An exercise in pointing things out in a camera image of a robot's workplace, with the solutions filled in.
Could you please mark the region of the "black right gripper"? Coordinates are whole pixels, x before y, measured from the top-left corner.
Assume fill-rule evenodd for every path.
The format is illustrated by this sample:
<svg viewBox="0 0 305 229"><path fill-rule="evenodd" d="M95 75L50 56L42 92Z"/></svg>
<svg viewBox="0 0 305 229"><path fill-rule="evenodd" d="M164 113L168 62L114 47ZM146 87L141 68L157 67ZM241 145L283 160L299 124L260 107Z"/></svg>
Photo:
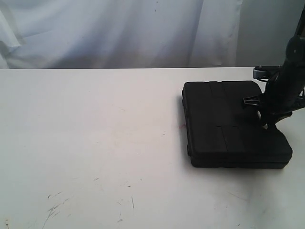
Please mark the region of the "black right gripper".
<svg viewBox="0 0 305 229"><path fill-rule="evenodd" d="M263 93L243 99L244 107L254 107L259 121L266 128L273 128L288 118L293 111L305 107L305 67L282 65L281 71L266 82Z"/></svg>

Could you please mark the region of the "right robot arm silver black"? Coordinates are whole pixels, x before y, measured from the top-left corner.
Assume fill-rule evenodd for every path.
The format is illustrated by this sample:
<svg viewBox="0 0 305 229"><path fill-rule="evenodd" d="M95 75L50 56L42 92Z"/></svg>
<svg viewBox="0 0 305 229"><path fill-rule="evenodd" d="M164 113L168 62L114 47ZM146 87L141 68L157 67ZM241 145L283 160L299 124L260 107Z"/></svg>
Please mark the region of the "right robot arm silver black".
<svg viewBox="0 0 305 229"><path fill-rule="evenodd" d="M263 93L243 99L254 107L265 129L305 107L305 10L302 9L293 37L288 41L283 65L256 66L253 78L266 83Z"/></svg>

